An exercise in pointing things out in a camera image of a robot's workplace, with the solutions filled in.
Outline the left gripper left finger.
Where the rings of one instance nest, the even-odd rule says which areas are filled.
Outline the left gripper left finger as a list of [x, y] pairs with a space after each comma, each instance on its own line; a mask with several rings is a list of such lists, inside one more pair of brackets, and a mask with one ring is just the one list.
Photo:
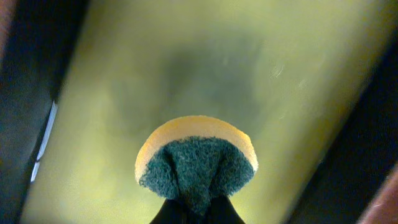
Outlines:
[[189, 211], [177, 200], [166, 199], [150, 224], [187, 224]]

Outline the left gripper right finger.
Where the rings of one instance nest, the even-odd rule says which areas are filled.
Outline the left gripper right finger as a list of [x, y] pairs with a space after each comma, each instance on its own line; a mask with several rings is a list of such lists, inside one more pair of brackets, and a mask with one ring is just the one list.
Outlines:
[[205, 224], [245, 224], [227, 196], [211, 200], [205, 216]]

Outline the black tray with green liquid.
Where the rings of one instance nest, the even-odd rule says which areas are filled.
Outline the black tray with green liquid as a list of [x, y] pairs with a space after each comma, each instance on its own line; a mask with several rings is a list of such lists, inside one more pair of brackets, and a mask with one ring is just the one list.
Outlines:
[[240, 216], [283, 223], [396, 29], [396, 1], [2, 1], [1, 222], [149, 223], [137, 153], [203, 114], [254, 144]]

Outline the green and yellow sponge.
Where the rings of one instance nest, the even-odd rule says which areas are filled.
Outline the green and yellow sponge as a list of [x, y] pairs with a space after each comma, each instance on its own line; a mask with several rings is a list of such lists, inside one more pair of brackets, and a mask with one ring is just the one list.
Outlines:
[[182, 116], [146, 139], [136, 157], [135, 180], [203, 217], [214, 198], [240, 191], [258, 167], [247, 134], [217, 118]]

